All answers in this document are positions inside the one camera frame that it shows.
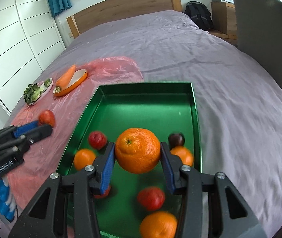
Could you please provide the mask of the blue white gloved hand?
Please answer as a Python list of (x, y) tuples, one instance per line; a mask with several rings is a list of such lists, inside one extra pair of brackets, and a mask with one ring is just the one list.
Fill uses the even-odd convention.
[(16, 202), (7, 177), (0, 178), (0, 217), (8, 222), (13, 222), (16, 212)]

